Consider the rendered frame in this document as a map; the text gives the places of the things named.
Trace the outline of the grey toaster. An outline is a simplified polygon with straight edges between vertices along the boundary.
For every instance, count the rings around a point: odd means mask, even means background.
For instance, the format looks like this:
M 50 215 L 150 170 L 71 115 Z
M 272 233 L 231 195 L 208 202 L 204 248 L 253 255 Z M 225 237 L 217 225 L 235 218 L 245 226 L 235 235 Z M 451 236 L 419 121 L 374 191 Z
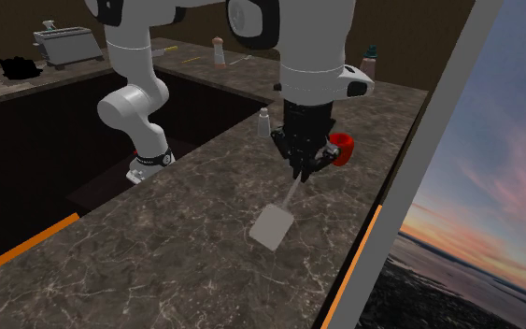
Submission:
M 63 70 L 67 64 L 87 60 L 104 61 L 92 30 L 85 27 L 69 27 L 33 32 L 34 45 L 47 66 Z

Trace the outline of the white salt shaker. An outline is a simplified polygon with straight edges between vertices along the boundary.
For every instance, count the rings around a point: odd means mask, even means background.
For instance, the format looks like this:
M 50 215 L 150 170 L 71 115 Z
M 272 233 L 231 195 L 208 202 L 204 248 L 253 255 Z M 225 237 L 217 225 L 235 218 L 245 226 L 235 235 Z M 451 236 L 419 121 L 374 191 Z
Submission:
M 258 116 L 257 135 L 259 137 L 269 137 L 270 132 L 271 132 L 271 125 L 270 125 L 270 116 L 268 113 L 268 109 L 266 107 L 262 107 L 259 111 L 259 116 Z

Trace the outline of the grey spatula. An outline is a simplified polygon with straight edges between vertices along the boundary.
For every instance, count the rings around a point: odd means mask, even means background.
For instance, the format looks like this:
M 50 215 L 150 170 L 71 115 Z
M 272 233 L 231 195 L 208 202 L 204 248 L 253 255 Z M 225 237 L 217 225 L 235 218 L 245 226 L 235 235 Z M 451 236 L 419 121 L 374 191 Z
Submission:
M 288 207 L 300 181 L 301 176 L 298 176 L 279 205 L 266 205 L 250 228 L 249 236 L 271 251 L 279 247 L 294 223 Z

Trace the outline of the dark robot stand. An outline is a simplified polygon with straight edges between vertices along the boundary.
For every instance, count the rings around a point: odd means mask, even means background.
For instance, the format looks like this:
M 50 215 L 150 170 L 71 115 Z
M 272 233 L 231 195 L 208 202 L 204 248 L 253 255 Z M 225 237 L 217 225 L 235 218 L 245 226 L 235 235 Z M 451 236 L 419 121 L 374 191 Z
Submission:
M 126 178 L 134 158 L 133 143 L 125 136 L 95 139 L 65 171 L 60 196 L 74 204 L 78 214 L 102 206 L 134 185 Z

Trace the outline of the white pepper mill brown top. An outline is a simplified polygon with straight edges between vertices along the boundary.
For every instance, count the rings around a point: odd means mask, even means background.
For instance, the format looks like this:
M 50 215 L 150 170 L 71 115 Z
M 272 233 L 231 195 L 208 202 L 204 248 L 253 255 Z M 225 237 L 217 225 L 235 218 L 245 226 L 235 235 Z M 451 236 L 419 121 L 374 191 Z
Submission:
M 214 65 L 216 68 L 225 68 L 225 56 L 223 49 L 223 39 L 216 36 L 212 39 L 212 45 L 214 49 Z

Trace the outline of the black lumpy object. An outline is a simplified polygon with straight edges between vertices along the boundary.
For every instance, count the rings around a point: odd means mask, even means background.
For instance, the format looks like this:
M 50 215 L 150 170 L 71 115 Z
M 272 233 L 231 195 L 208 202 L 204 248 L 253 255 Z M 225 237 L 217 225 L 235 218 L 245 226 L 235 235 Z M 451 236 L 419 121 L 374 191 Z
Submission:
M 0 59 L 0 66 L 3 69 L 3 76 L 10 80 L 31 79 L 39 77 L 43 72 L 33 60 L 25 59 L 21 56 Z

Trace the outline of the red cup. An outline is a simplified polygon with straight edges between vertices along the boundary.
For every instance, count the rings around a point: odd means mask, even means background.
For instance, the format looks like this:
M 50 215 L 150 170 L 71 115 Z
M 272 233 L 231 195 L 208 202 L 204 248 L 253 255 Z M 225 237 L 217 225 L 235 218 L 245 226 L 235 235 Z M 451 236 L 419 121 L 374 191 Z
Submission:
M 354 140 L 350 135 L 344 133 L 333 133 L 330 134 L 329 140 L 332 144 L 336 145 L 340 149 L 340 154 L 333 161 L 335 166 L 345 165 L 354 150 Z

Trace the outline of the pink bottle teal cap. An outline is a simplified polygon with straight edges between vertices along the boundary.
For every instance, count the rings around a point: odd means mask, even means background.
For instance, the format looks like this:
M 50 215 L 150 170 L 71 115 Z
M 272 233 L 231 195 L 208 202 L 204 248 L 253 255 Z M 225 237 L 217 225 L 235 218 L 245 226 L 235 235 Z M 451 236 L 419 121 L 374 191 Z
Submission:
M 377 62 L 377 46 L 370 45 L 363 55 L 363 60 L 360 69 L 370 79 L 375 79 Z

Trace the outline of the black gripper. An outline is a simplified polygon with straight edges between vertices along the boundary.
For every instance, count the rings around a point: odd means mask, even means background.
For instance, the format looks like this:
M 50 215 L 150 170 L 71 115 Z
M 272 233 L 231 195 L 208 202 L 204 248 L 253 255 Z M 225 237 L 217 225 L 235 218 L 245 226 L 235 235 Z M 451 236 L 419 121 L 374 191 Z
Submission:
M 292 170 L 292 178 L 297 179 L 301 173 L 301 181 L 323 168 L 331 165 L 339 156 L 340 148 L 330 142 L 328 136 L 334 127 L 332 118 L 333 102 L 317 106 L 298 105 L 285 100 L 283 105 L 283 126 L 271 131 L 271 137 L 283 159 Z M 302 164 L 293 145 L 323 147 L 315 155 L 307 156 Z

